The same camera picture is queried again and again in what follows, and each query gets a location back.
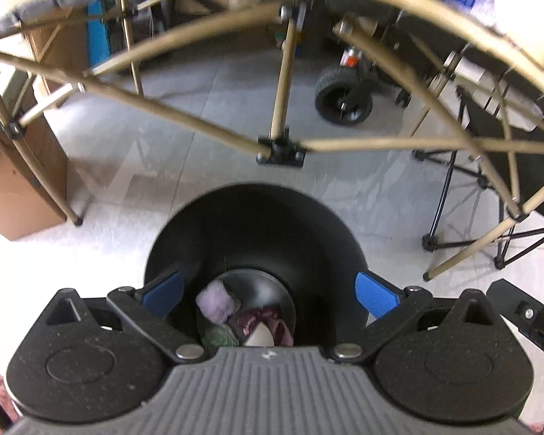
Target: blue rubber pad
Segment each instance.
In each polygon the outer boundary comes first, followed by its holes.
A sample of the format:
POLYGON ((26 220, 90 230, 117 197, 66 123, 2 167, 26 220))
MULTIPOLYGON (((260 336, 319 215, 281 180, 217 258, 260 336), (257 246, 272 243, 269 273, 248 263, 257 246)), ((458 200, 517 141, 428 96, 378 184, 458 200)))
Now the blue rubber pad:
POLYGON ((153 315, 163 319, 180 303, 184 288, 183 273, 175 272, 148 291, 141 298, 141 304, 153 315))
POLYGON ((357 275, 354 290, 357 293, 357 300, 377 319, 401 302, 395 292, 387 289, 366 273, 357 275))

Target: gray ribbed panel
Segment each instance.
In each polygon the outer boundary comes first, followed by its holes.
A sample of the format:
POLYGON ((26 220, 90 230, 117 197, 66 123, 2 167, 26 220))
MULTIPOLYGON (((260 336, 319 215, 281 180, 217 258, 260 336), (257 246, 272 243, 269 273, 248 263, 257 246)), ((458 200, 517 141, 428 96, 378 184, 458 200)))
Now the gray ribbed panel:
POLYGON ((222 348, 212 360, 172 370, 147 404, 91 426, 25 418, 10 435, 528 435, 514 420, 443 427, 387 402, 357 366, 317 348, 222 348))

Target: rubber tire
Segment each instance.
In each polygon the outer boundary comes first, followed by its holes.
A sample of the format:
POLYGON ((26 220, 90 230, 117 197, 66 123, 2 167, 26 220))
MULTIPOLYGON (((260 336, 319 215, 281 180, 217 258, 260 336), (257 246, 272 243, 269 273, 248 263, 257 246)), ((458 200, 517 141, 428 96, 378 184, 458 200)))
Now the rubber tire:
POLYGON ((349 116, 341 116, 337 107, 338 92, 346 95, 356 84, 361 81, 357 69, 352 67, 328 67, 320 74, 320 78, 314 89, 314 106, 318 113, 327 121, 338 126, 355 126, 363 122, 373 110, 373 100, 367 93, 363 102, 354 107, 354 113, 349 116))

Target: black trash can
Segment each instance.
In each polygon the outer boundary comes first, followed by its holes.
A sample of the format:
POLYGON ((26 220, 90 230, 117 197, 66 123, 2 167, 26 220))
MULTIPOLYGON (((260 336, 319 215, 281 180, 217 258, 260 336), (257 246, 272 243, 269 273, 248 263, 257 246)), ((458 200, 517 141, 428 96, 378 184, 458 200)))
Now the black trash can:
POLYGON ((168 321, 196 339, 196 295, 238 269, 260 270, 286 287, 296 311, 294 345, 333 345, 367 321, 355 297, 366 262, 354 236, 326 206, 286 187, 237 184, 188 204, 155 241, 145 283, 177 263, 197 263, 199 273, 186 280, 168 321))

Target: wheel rim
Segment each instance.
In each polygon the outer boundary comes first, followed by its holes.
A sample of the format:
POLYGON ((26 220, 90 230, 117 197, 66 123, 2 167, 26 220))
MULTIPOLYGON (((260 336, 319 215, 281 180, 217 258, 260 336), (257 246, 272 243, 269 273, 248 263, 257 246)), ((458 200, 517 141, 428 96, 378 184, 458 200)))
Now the wheel rim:
POLYGON ((340 120, 343 123, 354 123, 358 121, 364 113, 364 109, 361 105, 341 109, 346 95, 349 93, 350 89, 344 87, 335 87, 331 89, 325 94, 322 100, 323 110, 328 113, 330 117, 340 120))

